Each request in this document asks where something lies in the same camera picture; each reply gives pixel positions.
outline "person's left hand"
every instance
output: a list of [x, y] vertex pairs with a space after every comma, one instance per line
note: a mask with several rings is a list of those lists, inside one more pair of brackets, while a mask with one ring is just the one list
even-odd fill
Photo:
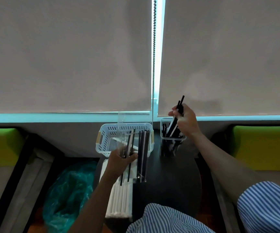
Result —
[[137, 158], [137, 153], [133, 153], [133, 155], [127, 158], [121, 158], [119, 156], [119, 151], [117, 149], [113, 150], [109, 156], [108, 165], [102, 177], [111, 182], [111, 184], [114, 184], [119, 176], [126, 170], [127, 166]]

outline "gray wall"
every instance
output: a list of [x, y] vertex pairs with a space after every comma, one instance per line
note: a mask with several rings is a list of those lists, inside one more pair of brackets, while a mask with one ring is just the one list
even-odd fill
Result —
[[[28, 132], [37, 133], [62, 150], [66, 156], [99, 157], [95, 141], [102, 124], [104, 123], [0, 123], [0, 127], [21, 127]], [[280, 121], [200, 121], [199, 127], [210, 138], [230, 124], [280, 124]], [[159, 128], [159, 122], [154, 123], [154, 128]], [[182, 149], [193, 155], [198, 153], [189, 140], [184, 142]]]

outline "roller blind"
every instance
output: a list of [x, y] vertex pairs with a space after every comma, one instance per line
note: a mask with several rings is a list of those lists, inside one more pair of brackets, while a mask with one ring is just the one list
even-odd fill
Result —
[[152, 0], [0, 0], [0, 113], [148, 111]]
[[158, 116], [280, 115], [280, 0], [166, 0]]

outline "green plastic bag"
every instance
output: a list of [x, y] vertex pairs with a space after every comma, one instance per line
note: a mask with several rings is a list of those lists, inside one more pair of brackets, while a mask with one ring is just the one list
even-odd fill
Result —
[[49, 188], [43, 206], [48, 233], [65, 233], [72, 226], [93, 192], [96, 167], [94, 161], [71, 165]]

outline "striped shirt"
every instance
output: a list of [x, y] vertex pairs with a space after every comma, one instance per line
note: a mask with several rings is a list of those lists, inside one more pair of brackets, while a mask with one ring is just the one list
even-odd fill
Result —
[[[280, 233], [280, 186], [265, 181], [249, 187], [239, 197], [238, 211], [249, 233]], [[159, 204], [148, 204], [143, 217], [127, 233], [214, 233], [196, 219]]]

